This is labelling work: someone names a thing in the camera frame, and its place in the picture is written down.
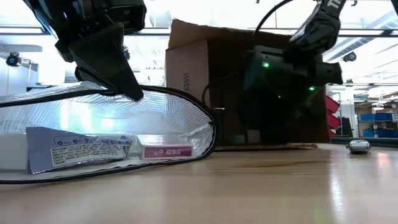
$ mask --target blue bin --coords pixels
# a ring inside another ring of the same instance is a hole
[[[398,130],[391,130],[391,135],[390,137],[392,138],[398,138]]]
[[[369,129],[365,129],[365,130],[363,130],[363,136],[364,137],[373,137],[374,136],[374,131],[373,130],[369,130]]]
[[[369,120],[378,120],[378,121],[392,121],[392,114],[390,113],[368,113],[368,114],[361,114],[362,121],[369,121]]]
[[[392,133],[391,130],[387,129],[377,129],[377,136],[379,138],[389,138],[391,137]],[[374,130],[373,129],[365,129],[363,130],[364,137],[374,137]]]

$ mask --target security camera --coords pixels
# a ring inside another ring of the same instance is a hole
[[[356,54],[354,52],[351,52],[343,57],[343,61],[345,62],[353,62],[355,60],[356,60]]]
[[[8,66],[13,67],[13,68],[20,67],[22,60],[19,57],[19,53],[17,53],[17,52],[10,53],[10,56],[8,56],[6,63]]]
[[[123,54],[124,54],[124,56],[125,56],[125,58],[127,60],[130,60],[130,53],[129,53],[129,48],[128,47],[123,46]]]

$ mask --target wooden table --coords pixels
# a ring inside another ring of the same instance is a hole
[[[398,151],[320,147],[0,186],[0,223],[398,223]]]

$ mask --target small metal object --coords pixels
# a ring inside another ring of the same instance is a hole
[[[352,140],[348,145],[346,145],[346,148],[353,154],[365,154],[370,151],[371,145],[367,140],[358,139]]]

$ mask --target brown cardboard box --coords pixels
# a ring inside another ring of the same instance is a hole
[[[167,87],[186,91],[200,100],[203,90],[210,84],[206,104],[211,108],[224,108],[216,110],[220,116],[220,146],[266,144],[259,141],[258,131],[243,129],[234,112],[242,94],[241,78],[225,78],[220,82],[220,77],[242,70],[245,65],[243,55],[253,45],[284,49],[290,36],[260,32],[254,40],[250,30],[199,26],[178,20],[173,21],[171,30],[165,65]],[[270,141],[273,144],[328,142],[324,89],[314,102],[314,108],[324,116],[318,119],[302,118],[294,127],[275,130],[269,136]]]

